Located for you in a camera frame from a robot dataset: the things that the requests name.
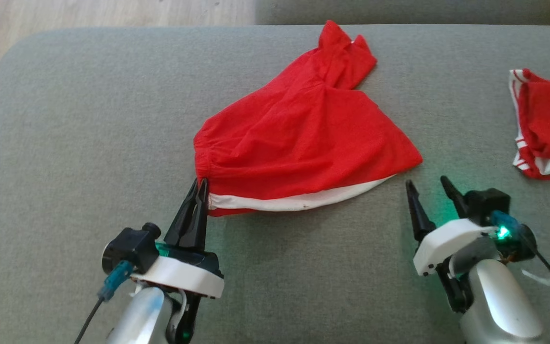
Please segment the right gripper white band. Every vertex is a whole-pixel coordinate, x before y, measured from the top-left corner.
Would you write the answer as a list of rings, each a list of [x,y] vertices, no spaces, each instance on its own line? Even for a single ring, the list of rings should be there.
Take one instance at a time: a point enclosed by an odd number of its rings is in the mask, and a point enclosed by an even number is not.
[[[412,261],[419,276],[438,276],[453,312],[465,313],[473,302],[468,274],[483,260],[498,261],[500,254],[491,237],[495,228],[468,220],[464,195],[447,176],[441,176],[440,181],[460,219],[439,228],[426,215],[414,183],[405,182],[414,239],[420,242]]]

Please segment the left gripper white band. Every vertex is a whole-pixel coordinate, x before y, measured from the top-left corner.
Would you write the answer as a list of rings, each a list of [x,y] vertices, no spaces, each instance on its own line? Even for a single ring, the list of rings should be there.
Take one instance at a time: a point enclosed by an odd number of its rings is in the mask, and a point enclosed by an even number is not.
[[[156,242],[159,257],[146,273],[134,273],[138,288],[147,287],[164,298],[159,325],[153,334],[166,343],[192,340],[201,299],[219,299],[224,288],[220,262],[205,250],[209,182],[194,179],[164,242]]]

